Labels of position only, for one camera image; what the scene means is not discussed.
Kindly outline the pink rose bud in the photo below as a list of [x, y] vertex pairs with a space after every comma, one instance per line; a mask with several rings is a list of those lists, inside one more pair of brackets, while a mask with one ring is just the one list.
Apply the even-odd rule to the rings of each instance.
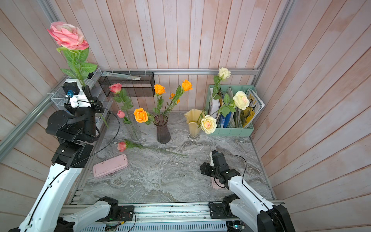
[[129, 136], [131, 137], [131, 139], [132, 140], [137, 140], [138, 139], [137, 130], [136, 130], [133, 119], [128, 114], [126, 114], [124, 111], [121, 111], [121, 110], [118, 111], [117, 116], [120, 119], [122, 119], [123, 124], [124, 124], [128, 134], [129, 134]]

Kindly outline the cream rose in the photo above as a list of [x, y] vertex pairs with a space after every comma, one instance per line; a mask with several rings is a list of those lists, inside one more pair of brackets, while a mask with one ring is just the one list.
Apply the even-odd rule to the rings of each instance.
[[216, 119], [211, 115], [206, 115], [204, 111], [200, 113], [196, 123], [198, 124], [198, 128], [208, 135], [214, 133], [217, 128]]
[[238, 91], [233, 97], [226, 93], [223, 98], [223, 105], [218, 109], [217, 113], [226, 117], [229, 113], [236, 112], [237, 108], [245, 110], [249, 104], [250, 101], [243, 91]]
[[219, 99], [219, 90], [220, 90], [220, 84], [230, 78], [231, 72], [227, 68], [220, 68], [218, 75], [214, 76], [214, 87], [212, 88], [212, 95], [211, 99], [212, 100], [217, 100]]

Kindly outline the orange rose large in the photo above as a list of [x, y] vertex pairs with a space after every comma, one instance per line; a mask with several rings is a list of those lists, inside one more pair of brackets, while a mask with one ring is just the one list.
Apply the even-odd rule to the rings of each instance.
[[146, 125], [149, 125], [154, 122], [154, 117], [143, 108], [135, 109], [133, 114], [138, 123], [145, 123]]

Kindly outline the orange carnation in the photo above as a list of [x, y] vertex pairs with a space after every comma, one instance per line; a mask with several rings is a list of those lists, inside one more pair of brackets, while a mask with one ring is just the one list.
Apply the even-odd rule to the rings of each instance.
[[170, 97], [170, 103], [166, 104], [165, 111], [163, 113], [164, 116], [168, 116], [170, 112], [179, 104], [180, 102], [180, 97], [174, 93], [171, 94]]

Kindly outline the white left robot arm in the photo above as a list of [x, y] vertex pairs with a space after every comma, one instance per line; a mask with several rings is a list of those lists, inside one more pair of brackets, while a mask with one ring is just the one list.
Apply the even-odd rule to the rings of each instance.
[[78, 79], [67, 79], [62, 85], [68, 102], [65, 110], [54, 112], [48, 119], [46, 133], [58, 138], [57, 148], [45, 184], [34, 206], [14, 232], [52, 232], [64, 201], [100, 137], [96, 113], [102, 103], [93, 97], [89, 86]]

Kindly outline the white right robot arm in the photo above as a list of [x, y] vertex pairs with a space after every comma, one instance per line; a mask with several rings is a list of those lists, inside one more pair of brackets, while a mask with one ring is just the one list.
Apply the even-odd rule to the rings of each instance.
[[288, 210], [262, 197], [245, 180], [244, 174], [231, 169], [226, 155], [216, 150], [210, 153], [211, 162], [203, 163], [200, 171], [214, 183], [232, 192], [220, 204], [210, 202], [212, 219], [239, 218], [254, 232], [294, 232]]

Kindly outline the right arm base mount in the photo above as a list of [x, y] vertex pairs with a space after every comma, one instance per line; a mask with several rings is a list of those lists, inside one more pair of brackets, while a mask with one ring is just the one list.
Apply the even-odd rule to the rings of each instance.
[[247, 206], [236, 194], [224, 197], [222, 203], [209, 202], [211, 219], [239, 218], [247, 219], [251, 215], [247, 211]]

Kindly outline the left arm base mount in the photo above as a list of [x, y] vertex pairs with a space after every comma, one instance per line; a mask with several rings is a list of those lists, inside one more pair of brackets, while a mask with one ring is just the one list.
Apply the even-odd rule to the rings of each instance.
[[134, 216], [134, 206], [119, 206], [118, 200], [105, 196], [97, 200], [106, 202], [110, 205], [109, 213], [106, 217], [99, 219], [99, 222], [111, 221], [132, 221]]

